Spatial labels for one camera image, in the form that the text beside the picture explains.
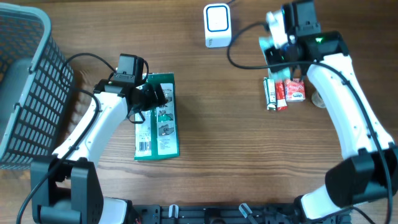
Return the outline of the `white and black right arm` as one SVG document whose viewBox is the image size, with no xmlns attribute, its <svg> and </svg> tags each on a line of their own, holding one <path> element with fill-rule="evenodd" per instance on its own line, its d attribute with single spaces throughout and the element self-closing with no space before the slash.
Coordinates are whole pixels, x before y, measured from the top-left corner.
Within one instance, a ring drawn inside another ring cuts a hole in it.
<svg viewBox="0 0 398 224">
<path fill-rule="evenodd" d="M 397 193 L 397 146 L 372 111 L 338 31 L 322 32 L 313 1 L 294 1 L 266 15 L 272 72 L 298 66 L 320 94 L 340 141 L 343 160 L 324 184 L 298 198 L 301 220 L 321 220 Z"/>
</svg>

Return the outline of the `red stick packet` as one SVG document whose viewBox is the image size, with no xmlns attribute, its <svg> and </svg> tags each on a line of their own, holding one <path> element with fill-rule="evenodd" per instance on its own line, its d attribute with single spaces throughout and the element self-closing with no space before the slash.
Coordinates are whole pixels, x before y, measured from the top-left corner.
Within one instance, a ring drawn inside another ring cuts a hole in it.
<svg viewBox="0 0 398 224">
<path fill-rule="evenodd" d="M 277 97 L 277 111 L 287 109 L 287 102 L 285 100 L 284 84 L 281 81 L 275 83 L 275 93 Z"/>
</svg>

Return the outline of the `red and white tissue pack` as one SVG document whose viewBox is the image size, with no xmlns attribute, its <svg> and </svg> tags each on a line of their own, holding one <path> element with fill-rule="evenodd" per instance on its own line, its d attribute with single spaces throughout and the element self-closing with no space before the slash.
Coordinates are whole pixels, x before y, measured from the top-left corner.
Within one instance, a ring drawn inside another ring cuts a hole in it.
<svg viewBox="0 0 398 224">
<path fill-rule="evenodd" d="M 305 85 L 303 80 L 293 78 L 284 80 L 285 99 L 287 102 L 300 102 L 305 100 Z"/>
</svg>

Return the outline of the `teal sponge wrapper pack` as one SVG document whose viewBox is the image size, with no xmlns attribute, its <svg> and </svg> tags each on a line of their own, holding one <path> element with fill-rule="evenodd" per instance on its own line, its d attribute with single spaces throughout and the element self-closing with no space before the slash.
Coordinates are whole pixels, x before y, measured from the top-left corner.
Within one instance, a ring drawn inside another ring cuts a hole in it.
<svg viewBox="0 0 398 224">
<path fill-rule="evenodd" d="M 272 37 L 260 37 L 259 46 L 267 65 L 279 64 L 284 61 L 279 49 L 275 48 Z M 268 69 L 268 74 L 269 78 L 282 82 L 286 79 L 290 79 L 292 72 L 289 67 L 272 67 Z"/>
</svg>

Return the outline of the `green lid white jar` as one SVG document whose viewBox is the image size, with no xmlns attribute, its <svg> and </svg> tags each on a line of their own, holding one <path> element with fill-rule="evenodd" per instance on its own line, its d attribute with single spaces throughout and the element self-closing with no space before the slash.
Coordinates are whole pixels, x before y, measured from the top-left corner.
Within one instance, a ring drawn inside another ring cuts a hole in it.
<svg viewBox="0 0 398 224">
<path fill-rule="evenodd" d="M 326 108 L 326 105 L 318 91 L 315 91 L 312 94 L 312 103 L 318 108 Z"/>
</svg>

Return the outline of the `green 3M sponge package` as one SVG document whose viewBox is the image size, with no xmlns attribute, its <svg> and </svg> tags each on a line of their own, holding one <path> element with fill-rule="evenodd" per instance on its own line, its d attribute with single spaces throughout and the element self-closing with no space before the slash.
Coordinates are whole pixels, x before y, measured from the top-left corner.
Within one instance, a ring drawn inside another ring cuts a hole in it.
<svg viewBox="0 0 398 224">
<path fill-rule="evenodd" d="M 143 112 L 145 122 L 135 125 L 134 159 L 154 161 L 178 157 L 180 151 L 174 74 L 151 73 L 147 83 L 161 85 L 166 104 Z"/>
</svg>

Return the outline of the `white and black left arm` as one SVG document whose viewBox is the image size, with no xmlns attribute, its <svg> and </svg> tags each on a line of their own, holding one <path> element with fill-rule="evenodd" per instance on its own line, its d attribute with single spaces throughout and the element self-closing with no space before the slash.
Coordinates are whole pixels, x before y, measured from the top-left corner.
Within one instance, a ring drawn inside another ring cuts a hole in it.
<svg viewBox="0 0 398 224">
<path fill-rule="evenodd" d="M 166 103 L 162 87 L 147 82 L 149 65 L 137 55 L 121 54 L 118 67 L 93 91 L 91 105 L 68 139 L 50 157 L 30 167 L 35 223 L 141 223 L 130 200 L 105 197 L 96 166 L 117 127 Z"/>
</svg>

